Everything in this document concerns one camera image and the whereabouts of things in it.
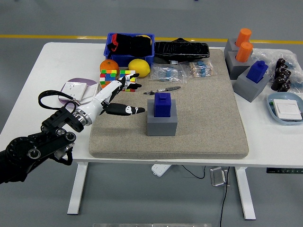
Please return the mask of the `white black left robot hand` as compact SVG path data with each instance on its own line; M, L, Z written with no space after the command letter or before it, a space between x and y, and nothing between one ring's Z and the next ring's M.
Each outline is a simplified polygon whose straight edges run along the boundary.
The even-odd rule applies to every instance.
M107 113L111 115L130 116L145 112L142 107L134 107L124 104L112 103L113 98L122 90L137 89L140 84L130 82L130 79L138 77L139 74L129 74L112 81L103 88L93 99L85 105L76 108L73 115L83 124L91 125L98 115Z

